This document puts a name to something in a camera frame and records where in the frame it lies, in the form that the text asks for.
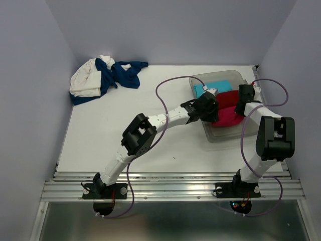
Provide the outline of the navy blue t shirt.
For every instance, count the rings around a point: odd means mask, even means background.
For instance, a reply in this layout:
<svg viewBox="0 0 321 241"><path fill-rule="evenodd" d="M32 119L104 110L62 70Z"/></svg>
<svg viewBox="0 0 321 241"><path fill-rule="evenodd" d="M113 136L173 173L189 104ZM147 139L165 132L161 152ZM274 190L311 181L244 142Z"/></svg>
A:
<svg viewBox="0 0 321 241"><path fill-rule="evenodd" d="M140 86L139 72L148 67L147 62L118 61L110 56L101 55L96 58L95 65L101 76L101 95L98 97L75 97L70 93L70 99L74 106L99 99L104 96L109 88L117 88L118 85L126 88L137 89Z"/></svg>

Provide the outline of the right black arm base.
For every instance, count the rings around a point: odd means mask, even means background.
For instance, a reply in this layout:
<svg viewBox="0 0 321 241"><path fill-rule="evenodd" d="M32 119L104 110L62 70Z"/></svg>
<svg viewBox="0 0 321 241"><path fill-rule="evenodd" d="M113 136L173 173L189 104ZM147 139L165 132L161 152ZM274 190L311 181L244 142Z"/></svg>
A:
<svg viewBox="0 0 321 241"><path fill-rule="evenodd" d="M258 183L241 182L240 184L234 184L233 182L219 182L215 183L215 190L217 198L259 198L261 197Z"/></svg>

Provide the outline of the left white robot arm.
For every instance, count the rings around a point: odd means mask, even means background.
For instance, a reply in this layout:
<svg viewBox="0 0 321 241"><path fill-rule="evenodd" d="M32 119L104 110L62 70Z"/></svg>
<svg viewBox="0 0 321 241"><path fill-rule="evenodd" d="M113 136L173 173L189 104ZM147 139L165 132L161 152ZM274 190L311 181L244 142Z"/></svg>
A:
<svg viewBox="0 0 321 241"><path fill-rule="evenodd" d="M199 98L182 103L162 114L138 114L122 134L121 146L114 158L93 178L93 190L99 197L111 194L123 169L134 159L151 148L157 134L166 129L187 125L198 120L214 122L218 119L217 89L206 90Z"/></svg>

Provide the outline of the white t shirt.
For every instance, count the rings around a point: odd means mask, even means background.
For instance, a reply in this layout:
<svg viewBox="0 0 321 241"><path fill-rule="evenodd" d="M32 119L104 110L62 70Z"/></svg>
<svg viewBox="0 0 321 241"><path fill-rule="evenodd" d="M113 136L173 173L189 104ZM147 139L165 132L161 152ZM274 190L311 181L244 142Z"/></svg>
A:
<svg viewBox="0 0 321 241"><path fill-rule="evenodd" d="M95 58L84 63L71 77L69 92L75 97L98 97L101 95L101 76Z"/></svg>

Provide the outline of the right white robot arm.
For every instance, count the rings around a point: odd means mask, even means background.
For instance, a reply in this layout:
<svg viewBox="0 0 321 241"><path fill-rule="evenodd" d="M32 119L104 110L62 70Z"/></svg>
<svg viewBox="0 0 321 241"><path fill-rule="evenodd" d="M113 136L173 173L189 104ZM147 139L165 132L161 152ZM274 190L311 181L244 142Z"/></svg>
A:
<svg viewBox="0 0 321 241"><path fill-rule="evenodd" d="M291 117L275 114L255 99L256 90L252 84L239 85L239 100L236 113L245 117L241 131L241 156L245 166L237 171L231 183L231 191L237 196L246 192L258 192L258 181L277 162L294 155L295 121ZM258 125L255 153L247 161L243 150L243 139L249 120Z"/></svg>

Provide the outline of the rolled dark red t shirt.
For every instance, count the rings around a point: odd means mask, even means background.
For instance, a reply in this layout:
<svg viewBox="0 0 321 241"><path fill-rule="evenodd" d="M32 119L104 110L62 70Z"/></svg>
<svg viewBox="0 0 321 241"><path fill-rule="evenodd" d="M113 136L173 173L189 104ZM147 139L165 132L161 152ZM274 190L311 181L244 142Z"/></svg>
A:
<svg viewBox="0 0 321 241"><path fill-rule="evenodd" d="M239 95L237 90L218 93L216 96L219 110L236 106L239 101Z"/></svg>

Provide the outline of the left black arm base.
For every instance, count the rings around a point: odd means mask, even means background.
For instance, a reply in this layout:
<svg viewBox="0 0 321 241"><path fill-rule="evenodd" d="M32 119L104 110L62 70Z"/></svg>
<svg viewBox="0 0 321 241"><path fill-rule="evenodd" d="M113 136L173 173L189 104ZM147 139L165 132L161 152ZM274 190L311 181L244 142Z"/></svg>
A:
<svg viewBox="0 0 321 241"><path fill-rule="evenodd" d="M102 192L99 192L93 183L81 183L83 187L82 198L85 200L124 200L127 198L126 183L116 183L105 187Z"/></svg>

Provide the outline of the clear plastic bin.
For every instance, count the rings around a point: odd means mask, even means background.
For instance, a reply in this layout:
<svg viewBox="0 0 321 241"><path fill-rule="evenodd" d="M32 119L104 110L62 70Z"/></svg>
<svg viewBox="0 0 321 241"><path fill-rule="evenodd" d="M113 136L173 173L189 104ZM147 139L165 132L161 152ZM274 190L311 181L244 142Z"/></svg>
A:
<svg viewBox="0 0 321 241"><path fill-rule="evenodd" d="M225 70L219 72L194 75L193 78L189 79L191 89L194 85L201 84L197 79L200 79L204 83L228 80L232 85L233 90L238 90L240 84L247 83L247 81L243 79L241 74L236 70ZM241 122L240 124L232 127L215 128L209 122L202 122L207 139L211 143L230 139L237 139L241 137L243 123L244 122Z"/></svg>

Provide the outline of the aluminium mounting rail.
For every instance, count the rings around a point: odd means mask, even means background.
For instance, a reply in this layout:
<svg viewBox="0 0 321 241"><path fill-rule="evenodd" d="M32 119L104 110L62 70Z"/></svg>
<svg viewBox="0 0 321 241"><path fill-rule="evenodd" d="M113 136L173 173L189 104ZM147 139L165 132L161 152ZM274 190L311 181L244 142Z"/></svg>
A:
<svg viewBox="0 0 321 241"><path fill-rule="evenodd" d="M121 194L125 201L216 201L216 183L229 183L232 173L131 173L121 174L120 184L131 183ZM291 179L288 171L275 173L278 178L259 181L259 200L303 200L305 194L299 180ZM43 202L89 201L89 191L83 188L90 181L84 176L70 177L67 173L46 182L41 194Z"/></svg>

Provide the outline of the rolled cyan t shirt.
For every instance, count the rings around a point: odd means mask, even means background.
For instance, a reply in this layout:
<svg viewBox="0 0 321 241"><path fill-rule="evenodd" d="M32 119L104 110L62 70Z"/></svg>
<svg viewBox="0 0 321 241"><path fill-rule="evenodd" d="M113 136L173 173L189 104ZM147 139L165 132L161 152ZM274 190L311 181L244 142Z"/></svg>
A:
<svg viewBox="0 0 321 241"><path fill-rule="evenodd" d="M223 93L223 92L228 92L233 90L233 87L228 80L207 82L205 83L205 85L207 86L208 89L210 88L217 89L218 93ZM202 84L194 85L192 90L194 91L196 98L200 97L204 92Z"/></svg>

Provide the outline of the pink t shirt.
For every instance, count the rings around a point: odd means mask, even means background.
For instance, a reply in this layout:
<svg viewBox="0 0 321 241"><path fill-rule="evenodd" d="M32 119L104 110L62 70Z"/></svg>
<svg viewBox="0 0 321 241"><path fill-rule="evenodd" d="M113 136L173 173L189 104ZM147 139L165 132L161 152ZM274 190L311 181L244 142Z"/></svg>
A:
<svg viewBox="0 0 321 241"><path fill-rule="evenodd" d="M236 106L220 109L218 112L219 120L212 123L215 128L232 127L240 124L244 120L244 116L235 112Z"/></svg>

